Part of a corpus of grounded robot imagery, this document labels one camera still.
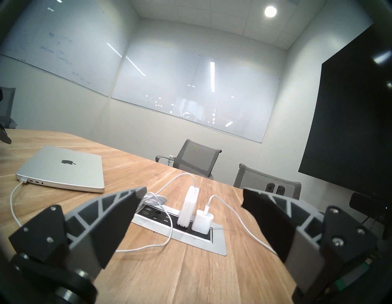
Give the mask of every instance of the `table surface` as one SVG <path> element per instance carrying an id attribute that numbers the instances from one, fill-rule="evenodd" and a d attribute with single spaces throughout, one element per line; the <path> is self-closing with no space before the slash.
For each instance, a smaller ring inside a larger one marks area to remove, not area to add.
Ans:
<path id="1" fill-rule="evenodd" d="M 102 156 L 105 193 L 138 186 L 158 191 L 183 171 L 116 150 L 74 135 L 32 130 L 7 130 L 12 144 L 0 142 L 0 242 L 8 257 L 15 252 L 8 236 L 17 228 L 9 195 L 18 184 L 15 172 L 45 145 Z M 196 176 L 200 188 L 198 209 L 213 194 L 235 209 L 248 229 L 265 241 L 255 219 L 241 208 L 242 190 Z M 167 205 L 181 209 L 192 179 L 177 179 L 162 195 Z M 14 211 L 23 224 L 53 204 L 64 214 L 99 196 L 73 190 L 24 184 L 14 194 Z M 214 222 L 224 228 L 227 256 L 217 255 L 176 240 L 164 248 L 115 253 L 94 284 L 97 303 L 292 303 L 295 282 L 280 259 L 256 243 L 235 214 L 217 200 L 211 203 Z M 131 224 L 119 249 L 161 244 L 165 236 Z"/>

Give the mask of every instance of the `office chair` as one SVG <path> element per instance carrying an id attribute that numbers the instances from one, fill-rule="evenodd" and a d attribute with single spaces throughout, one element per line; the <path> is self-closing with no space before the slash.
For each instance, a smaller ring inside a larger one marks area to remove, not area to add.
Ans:
<path id="1" fill-rule="evenodd" d="M 285 197 L 299 199 L 301 193 L 301 183 L 291 182 L 272 175 L 265 174 L 255 169 L 240 164 L 236 181 L 236 188 L 252 188 L 266 192 L 276 193 Z"/>
<path id="2" fill-rule="evenodd" d="M 15 88 L 0 87 L 3 100 L 0 102 L 0 124 L 5 129 L 15 129 L 16 122 L 11 119 L 12 104 L 14 102 Z"/>
<path id="3" fill-rule="evenodd" d="M 222 150 L 203 146 L 187 139 L 177 157 L 157 155 L 155 161 L 159 162 L 161 158 L 172 160 L 174 162 L 174 168 L 213 180 L 214 177 L 212 176 L 211 171 L 221 152 Z"/>

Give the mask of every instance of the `silver laptop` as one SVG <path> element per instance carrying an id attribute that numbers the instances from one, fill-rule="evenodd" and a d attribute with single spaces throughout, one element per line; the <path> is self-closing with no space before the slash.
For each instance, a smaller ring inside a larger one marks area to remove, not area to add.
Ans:
<path id="1" fill-rule="evenodd" d="M 36 185 L 89 192 L 103 192 L 102 158 L 99 155 L 45 146 L 16 173 Z"/>

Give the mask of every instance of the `television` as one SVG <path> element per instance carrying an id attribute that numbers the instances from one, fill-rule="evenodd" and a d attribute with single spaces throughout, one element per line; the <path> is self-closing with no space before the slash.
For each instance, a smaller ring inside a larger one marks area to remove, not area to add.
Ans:
<path id="1" fill-rule="evenodd" d="M 323 63 L 299 172 L 386 200 L 392 190 L 392 49 L 370 26 Z"/>

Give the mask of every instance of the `ceiling light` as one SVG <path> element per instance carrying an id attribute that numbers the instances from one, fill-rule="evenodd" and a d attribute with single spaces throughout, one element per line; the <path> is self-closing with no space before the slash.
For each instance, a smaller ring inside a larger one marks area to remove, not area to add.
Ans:
<path id="1" fill-rule="evenodd" d="M 382 54 L 382 55 L 380 55 L 380 56 L 378 56 L 376 58 L 373 58 L 373 60 L 374 60 L 375 63 L 381 64 L 381 63 L 383 63 L 385 60 L 387 60 L 391 56 L 392 56 L 392 52 L 388 51 L 388 52 L 386 52 L 386 53 L 384 53 L 384 54 Z"/>
<path id="2" fill-rule="evenodd" d="M 215 92 L 215 62 L 210 63 L 211 92 Z"/>
<path id="3" fill-rule="evenodd" d="M 276 15 L 276 8 L 274 8 L 273 6 L 268 6 L 266 9 L 265 9 L 265 15 L 267 16 L 267 17 L 273 17 L 273 16 L 275 16 Z"/>

